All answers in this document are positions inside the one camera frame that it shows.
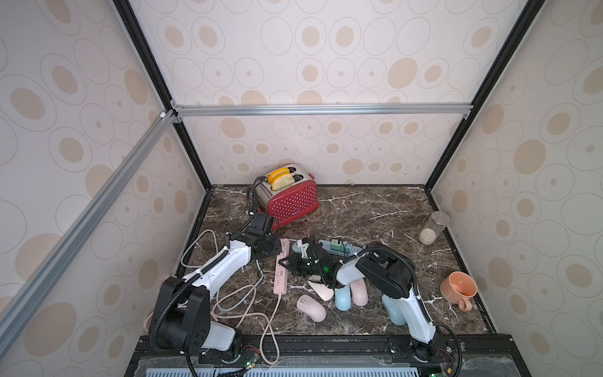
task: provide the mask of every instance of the bread slice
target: bread slice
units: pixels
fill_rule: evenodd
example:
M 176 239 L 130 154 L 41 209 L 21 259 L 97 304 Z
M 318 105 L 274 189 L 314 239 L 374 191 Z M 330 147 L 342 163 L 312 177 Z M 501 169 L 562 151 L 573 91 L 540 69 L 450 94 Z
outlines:
M 278 191 L 295 183 L 291 173 L 281 174 L 272 182 L 272 191 Z
M 283 173 L 288 173 L 288 172 L 289 172 L 289 168 L 276 169 L 275 171 L 270 173 L 270 175 L 268 176 L 268 183 L 270 183 L 272 185 L 272 183 L 274 182 L 276 177 L 278 177 L 279 175 L 281 175 Z

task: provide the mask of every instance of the mug handle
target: mug handle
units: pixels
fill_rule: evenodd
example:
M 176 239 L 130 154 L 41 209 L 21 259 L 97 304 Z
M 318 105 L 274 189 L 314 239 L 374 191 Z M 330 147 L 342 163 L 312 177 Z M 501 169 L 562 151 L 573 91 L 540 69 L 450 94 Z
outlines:
M 462 301 L 458 302 L 458 308 L 461 311 L 471 311 L 471 309 L 473 308 L 473 305 L 471 305 L 468 298 L 463 297 Z

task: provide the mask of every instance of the pink power strip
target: pink power strip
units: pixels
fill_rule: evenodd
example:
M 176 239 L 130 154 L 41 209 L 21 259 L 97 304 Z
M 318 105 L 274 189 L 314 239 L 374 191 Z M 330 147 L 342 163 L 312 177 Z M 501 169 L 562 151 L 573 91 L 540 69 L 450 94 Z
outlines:
M 274 294 L 287 293 L 287 269 L 279 264 L 279 260 L 289 256 L 289 240 L 280 240 L 281 252 L 276 256 L 276 267 L 274 268 Z

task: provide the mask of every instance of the white computer mouse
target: white computer mouse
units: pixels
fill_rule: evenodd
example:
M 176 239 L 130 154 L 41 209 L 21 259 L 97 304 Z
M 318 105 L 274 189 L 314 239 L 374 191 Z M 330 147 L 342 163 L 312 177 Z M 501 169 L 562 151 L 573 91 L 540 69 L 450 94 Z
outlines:
M 354 304 L 358 306 L 364 306 L 368 304 L 367 286 L 364 283 L 363 277 L 351 282 L 350 290 L 352 291 L 352 302 Z
M 327 317 L 324 306 L 307 294 L 302 294 L 297 299 L 297 309 L 302 313 L 306 313 L 314 322 L 322 322 Z

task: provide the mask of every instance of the glass jar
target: glass jar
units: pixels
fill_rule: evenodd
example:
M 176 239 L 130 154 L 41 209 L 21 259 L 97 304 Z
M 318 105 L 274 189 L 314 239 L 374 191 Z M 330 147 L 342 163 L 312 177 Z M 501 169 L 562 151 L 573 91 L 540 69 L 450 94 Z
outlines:
M 421 229 L 421 232 L 418 234 L 418 240 L 423 245 L 431 245 L 435 242 L 435 239 L 438 238 L 442 230 L 448 225 L 450 222 L 450 217 L 446 215 L 442 211 L 435 211 L 431 213 L 427 223 Z

